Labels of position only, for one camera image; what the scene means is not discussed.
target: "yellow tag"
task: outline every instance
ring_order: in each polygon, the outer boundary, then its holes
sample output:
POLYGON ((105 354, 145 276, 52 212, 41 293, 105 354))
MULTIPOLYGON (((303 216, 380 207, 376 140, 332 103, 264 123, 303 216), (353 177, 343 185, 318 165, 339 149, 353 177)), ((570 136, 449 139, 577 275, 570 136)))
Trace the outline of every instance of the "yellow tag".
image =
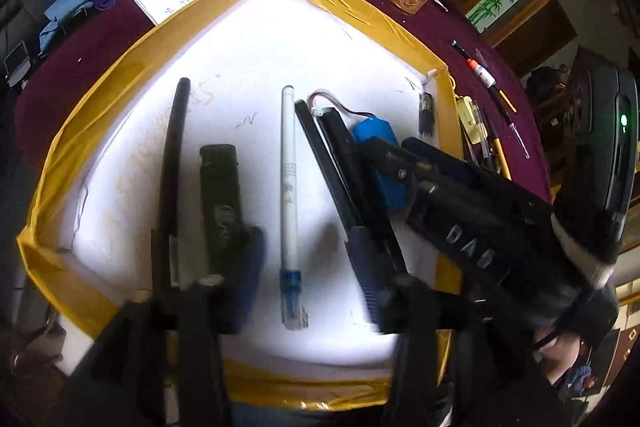
POLYGON ((469 140, 472 144, 480 143, 480 132, 478 129, 478 121, 474 117, 473 109, 471 108, 471 97, 463 96, 456 101, 458 106, 458 115, 462 125, 465 127, 466 133, 469 135, 469 140))

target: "maroon tablecloth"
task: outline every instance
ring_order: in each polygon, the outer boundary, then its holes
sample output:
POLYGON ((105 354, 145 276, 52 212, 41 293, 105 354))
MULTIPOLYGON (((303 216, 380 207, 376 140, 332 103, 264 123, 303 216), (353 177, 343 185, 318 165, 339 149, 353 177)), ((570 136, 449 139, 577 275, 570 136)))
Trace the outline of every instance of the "maroon tablecloth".
MULTIPOLYGON (((453 6, 446 13, 428 2, 416 15, 401 12, 388 0, 366 0, 420 39, 449 65, 456 92, 478 100, 498 135, 513 180, 543 200, 549 199, 549 177, 540 136, 519 80, 500 56, 489 47, 453 6), (526 159, 516 137, 500 118, 488 92, 451 47, 456 39, 470 54, 478 48, 518 113, 513 120, 526 144, 526 159)), ((133 0, 121 0, 74 33, 31 77, 15 107, 18 143, 23 157, 40 168, 49 145, 71 110, 93 83, 136 40, 153 27, 133 0)))

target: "battery wire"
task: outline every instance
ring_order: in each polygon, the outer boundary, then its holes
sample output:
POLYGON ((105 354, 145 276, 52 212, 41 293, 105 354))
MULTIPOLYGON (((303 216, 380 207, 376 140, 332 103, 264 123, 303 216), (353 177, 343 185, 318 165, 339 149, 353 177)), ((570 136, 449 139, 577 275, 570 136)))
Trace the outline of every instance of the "battery wire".
POLYGON ((309 95, 309 98, 306 99, 306 105, 308 106, 309 111, 311 111, 311 114, 316 113, 316 108, 314 107, 314 100, 318 96, 321 98, 327 99, 329 102, 333 103, 335 107, 337 107, 340 111, 342 111, 345 114, 356 114, 357 116, 363 116, 364 118, 375 118, 376 116, 372 112, 353 111, 349 109, 346 105, 340 102, 340 100, 338 100, 333 93, 327 91, 326 89, 316 89, 313 93, 309 95))

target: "blue battery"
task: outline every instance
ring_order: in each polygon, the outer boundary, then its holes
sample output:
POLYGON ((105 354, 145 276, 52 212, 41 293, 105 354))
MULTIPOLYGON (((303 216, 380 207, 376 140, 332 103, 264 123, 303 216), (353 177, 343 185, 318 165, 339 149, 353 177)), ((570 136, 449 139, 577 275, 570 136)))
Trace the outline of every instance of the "blue battery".
MULTIPOLYGON (((367 120, 361 121, 355 125, 351 132, 356 142, 362 143, 365 140, 377 136, 394 145, 398 145, 398 140, 394 134, 391 125, 386 120, 380 120, 372 116, 367 120)), ((378 188, 382 194, 382 198, 385 201, 385 205, 388 210, 402 210, 407 206, 406 202, 406 188, 404 185, 394 181, 390 176, 380 174, 376 172, 376 181, 378 182, 378 188)))

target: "yellow tape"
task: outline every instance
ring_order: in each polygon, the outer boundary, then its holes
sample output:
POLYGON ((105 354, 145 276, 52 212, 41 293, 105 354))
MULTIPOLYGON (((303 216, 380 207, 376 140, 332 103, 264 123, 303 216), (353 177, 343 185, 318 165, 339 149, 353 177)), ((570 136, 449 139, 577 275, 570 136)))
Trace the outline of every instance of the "yellow tape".
MULTIPOLYGON (((69 191, 88 168, 88 161, 110 126, 135 95, 175 54, 210 22, 240 0, 195 0, 130 47, 109 68, 66 119, 51 143, 33 198, 27 224, 18 236, 27 273, 47 299, 82 331, 95 338, 117 306, 85 282, 58 254, 58 229, 69 191)), ((440 147, 462 157, 462 141, 450 76, 446 65, 419 40, 363 0, 309 0, 422 73, 436 76, 436 118, 440 147)), ((440 257, 435 286, 458 293, 460 272, 440 257)), ((440 377, 449 352, 450 333, 438 332, 440 377)), ((384 403, 388 379, 312 381, 277 375, 225 361, 225 377, 232 400, 256 405, 309 410, 344 410, 384 403)))

